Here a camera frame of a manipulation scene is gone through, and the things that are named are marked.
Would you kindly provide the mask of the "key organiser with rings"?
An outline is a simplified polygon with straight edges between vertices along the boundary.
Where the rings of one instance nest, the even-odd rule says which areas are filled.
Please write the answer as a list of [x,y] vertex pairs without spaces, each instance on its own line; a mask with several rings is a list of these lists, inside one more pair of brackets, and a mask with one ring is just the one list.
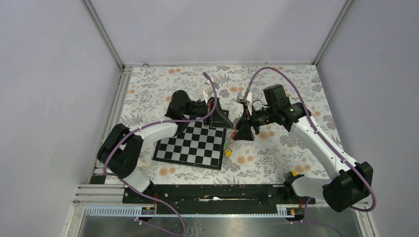
[[223,152],[225,158],[230,158],[232,156],[232,146],[234,143],[234,139],[232,138],[232,133],[235,130],[227,130],[225,141],[223,144]]

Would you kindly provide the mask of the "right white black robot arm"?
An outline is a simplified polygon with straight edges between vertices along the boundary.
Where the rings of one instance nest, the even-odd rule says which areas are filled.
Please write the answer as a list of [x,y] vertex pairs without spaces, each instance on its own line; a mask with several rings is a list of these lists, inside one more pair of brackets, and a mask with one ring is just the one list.
[[303,103],[290,102],[282,85],[269,86],[263,93],[267,105],[259,110],[242,92],[238,94],[243,113],[233,139],[253,141],[261,126],[276,123],[303,142],[328,174],[327,179],[285,174],[283,196],[287,202],[296,203],[302,197],[321,199],[332,210],[342,212],[370,196],[373,168],[367,162],[359,163],[324,134]]

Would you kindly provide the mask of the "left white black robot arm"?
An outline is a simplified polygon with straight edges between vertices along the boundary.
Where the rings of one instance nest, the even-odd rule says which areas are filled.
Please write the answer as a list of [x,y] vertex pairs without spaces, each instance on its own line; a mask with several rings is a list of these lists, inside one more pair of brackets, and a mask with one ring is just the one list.
[[135,189],[134,196],[142,203],[153,198],[151,180],[138,168],[137,162],[144,146],[164,138],[177,136],[189,123],[201,121],[215,128],[232,129],[233,122],[222,109],[219,99],[193,101],[184,90],[175,91],[162,121],[130,130],[119,123],[115,125],[97,153],[97,158],[113,175]]

